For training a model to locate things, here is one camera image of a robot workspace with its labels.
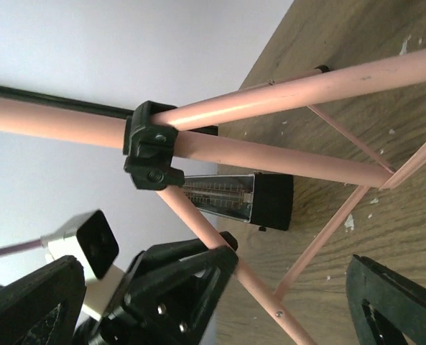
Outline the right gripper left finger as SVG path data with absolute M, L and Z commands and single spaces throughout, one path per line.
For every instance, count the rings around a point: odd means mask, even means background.
M 0 287 L 0 344 L 71 344 L 85 291 L 73 256 Z

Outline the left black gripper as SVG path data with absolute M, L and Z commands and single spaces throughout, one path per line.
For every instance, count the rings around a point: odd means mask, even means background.
M 138 254 L 108 313 L 88 318 L 71 344 L 199 344 L 237 264 L 237 240 L 208 249 L 199 239 L 158 244 Z

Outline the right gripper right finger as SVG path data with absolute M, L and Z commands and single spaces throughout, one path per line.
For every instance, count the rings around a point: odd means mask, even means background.
M 360 344 L 426 344 L 425 287 L 355 254 L 346 295 Z

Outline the clear metronome cover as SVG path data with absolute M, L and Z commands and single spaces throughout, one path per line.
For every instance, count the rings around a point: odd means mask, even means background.
M 251 221 L 255 174 L 185 177 L 184 194 L 202 212 L 244 223 Z

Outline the black metronome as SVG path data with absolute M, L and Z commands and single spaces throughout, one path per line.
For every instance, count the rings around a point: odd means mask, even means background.
M 286 231 L 290 227 L 294 200 L 294 177 L 254 172 L 254 200 L 248 224 Z

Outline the pink music stand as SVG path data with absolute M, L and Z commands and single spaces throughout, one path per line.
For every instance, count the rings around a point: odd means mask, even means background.
M 426 163 L 426 143 L 403 166 L 393 171 L 380 155 L 344 128 L 339 132 L 375 160 L 374 165 L 201 134 L 199 128 L 301 107 L 314 109 L 329 101 L 425 82 L 426 49 L 341 70 L 318 69 L 300 77 L 263 83 L 180 108 L 146 103 L 126 120 L 119 146 L 76 143 L 122 149 L 129 167 L 136 170 L 137 184 L 155 190 L 210 248 L 224 245 L 224 240 L 182 194 L 182 173 L 172 168 L 173 157 L 354 185 L 354 192 L 293 264 L 274 292 L 244 261 L 240 261 L 236 268 L 239 282 L 286 334 L 297 344 L 311 344 L 309 333 L 282 305 L 283 297 L 370 188 L 395 188 Z

